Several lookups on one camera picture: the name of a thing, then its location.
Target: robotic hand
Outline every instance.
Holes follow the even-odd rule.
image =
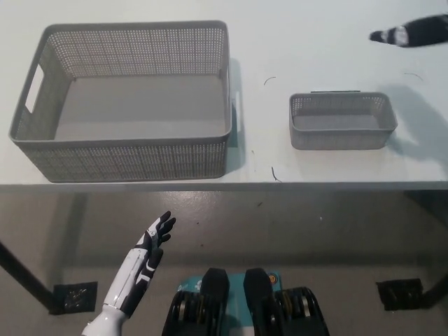
[[[161,243],[176,222],[168,211],[159,217],[129,251],[104,300],[101,314],[89,323],[83,336],[121,336],[123,323],[129,319],[148,289],[155,269],[163,256]]]
[[[432,46],[448,42],[448,15],[423,17],[384,31],[374,31],[370,40],[402,48]]]

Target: black floor plate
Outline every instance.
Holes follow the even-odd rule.
[[[384,310],[420,309],[423,286],[420,279],[377,282],[379,297]]]
[[[57,300],[64,303],[64,311],[54,315],[94,312],[97,289],[97,282],[55,285],[53,293]]]

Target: gray floor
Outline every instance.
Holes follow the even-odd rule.
[[[446,335],[448,301],[385,312],[376,281],[448,269],[448,228],[400,192],[154,192],[0,195],[0,239],[47,285],[98,281],[97,309],[147,224],[178,218],[124,336],[160,335],[179,282],[210,266],[278,270],[309,286],[332,336]],[[49,316],[0,269],[2,335],[79,335],[94,314]]]

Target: basket handle hole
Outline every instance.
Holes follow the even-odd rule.
[[[40,64],[37,64],[36,72],[34,72],[33,81],[31,82],[31,86],[29,87],[27,101],[25,102],[25,106],[27,107],[30,113],[33,113],[34,107],[36,105],[36,100],[39,95],[39,90],[41,89],[41,85],[43,82],[43,70]]]

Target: large gray basket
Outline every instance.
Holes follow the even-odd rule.
[[[302,150],[384,147],[397,127],[389,98],[379,92],[315,92],[290,98],[290,138]]]
[[[42,35],[10,137],[52,182],[209,179],[231,128],[223,22],[61,24]]]

